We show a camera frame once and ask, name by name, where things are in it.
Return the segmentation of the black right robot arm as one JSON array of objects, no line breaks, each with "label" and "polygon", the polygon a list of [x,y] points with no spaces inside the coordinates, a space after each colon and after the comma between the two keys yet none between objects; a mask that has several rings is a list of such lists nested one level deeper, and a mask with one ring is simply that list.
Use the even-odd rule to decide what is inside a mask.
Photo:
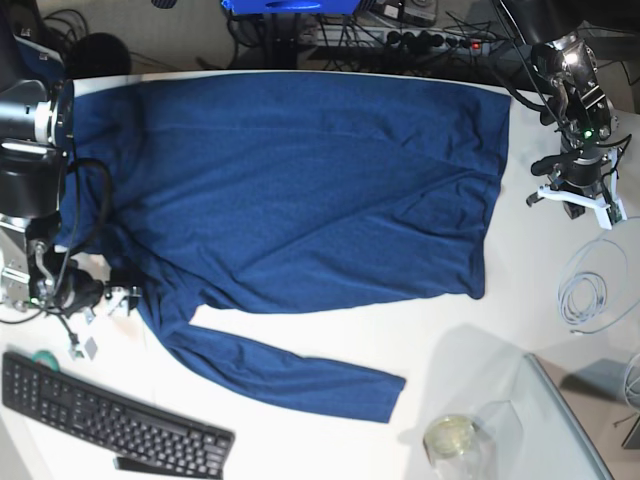
[{"label": "black right robot arm", "polygon": [[[74,82],[130,71],[129,50],[117,37],[86,32],[73,40],[47,26],[36,2],[2,2],[1,302],[27,321],[46,314],[64,319],[93,307],[106,291],[72,259],[98,237],[113,194],[104,163],[76,152]],[[69,245],[59,253],[66,178],[83,168],[102,176],[97,218],[79,239],[75,213]]]}]

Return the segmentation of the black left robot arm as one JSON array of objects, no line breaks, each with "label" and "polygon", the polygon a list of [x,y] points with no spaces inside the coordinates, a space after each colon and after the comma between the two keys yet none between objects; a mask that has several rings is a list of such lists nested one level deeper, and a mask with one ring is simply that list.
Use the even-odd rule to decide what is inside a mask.
[{"label": "black left robot arm", "polygon": [[617,194],[617,167],[627,140],[610,140],[616,128],[613,106],[597,79],[592,49],[579,37],[580,14],[559,1],[495,1],[500,22],[509,22],[511,42],[530,49],[527,74],[550,89],[540,105],[540,121],[556,126],[560,152],[531,165],[547,182],[527,198],[529,206],[547,199],[563,204],[570,218],[594,212],[610,230],[627,219]]}]

